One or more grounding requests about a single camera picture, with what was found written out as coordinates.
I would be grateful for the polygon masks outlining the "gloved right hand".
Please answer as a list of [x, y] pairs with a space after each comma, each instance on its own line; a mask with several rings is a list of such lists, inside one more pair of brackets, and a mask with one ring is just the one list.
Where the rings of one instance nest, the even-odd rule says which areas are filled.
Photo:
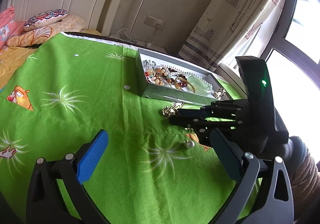
[[319, 170], [306, 144], [291, 136], [288, 143], [271, 147], [270, 157], [285, 163], [293, 194], [294, 220], [319, 223]]

